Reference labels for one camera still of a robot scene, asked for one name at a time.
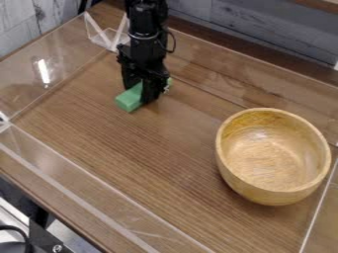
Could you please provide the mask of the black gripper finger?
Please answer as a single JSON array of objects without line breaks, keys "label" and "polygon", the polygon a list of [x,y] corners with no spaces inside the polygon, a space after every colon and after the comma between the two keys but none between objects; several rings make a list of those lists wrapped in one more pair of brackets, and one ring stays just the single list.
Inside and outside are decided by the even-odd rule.
[{"label": "black gripper finger", "polygon": [[140,71],[139,67],[132,62],[126,62],[122,64],[122,76],[124,89],[131,89],[140,81]]},{"label": "black gripper finger", "polygon": [[152,103],[166,91],[168,86],[168,77],[162,75],[150,75],[143,79],[142,103]]}]

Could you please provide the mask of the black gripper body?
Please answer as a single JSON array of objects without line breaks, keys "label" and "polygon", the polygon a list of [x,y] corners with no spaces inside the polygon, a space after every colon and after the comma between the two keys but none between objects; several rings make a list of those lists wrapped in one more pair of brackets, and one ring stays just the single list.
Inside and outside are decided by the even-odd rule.
[{"label": "black gripper body", "polygon": [[132,62],[139,67],[140,77],[148,75],[170,77],[164,65],[168,53],[168,36],[154,34],[148,37],[130,34],[130,42],[118,45],[118,62]]}]

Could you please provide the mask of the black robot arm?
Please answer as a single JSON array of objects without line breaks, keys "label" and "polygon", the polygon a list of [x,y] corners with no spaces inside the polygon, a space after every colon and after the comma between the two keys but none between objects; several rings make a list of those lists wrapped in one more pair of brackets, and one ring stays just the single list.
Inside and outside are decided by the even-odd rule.
[{"label": "black robot arm", "polygon": [[126,0],[130,21],[128,44],[118,44],[124,89],[143,83],[140,101],[152,103],[166,91],[170,71],[164,60],[168,53],[167,0]]}]

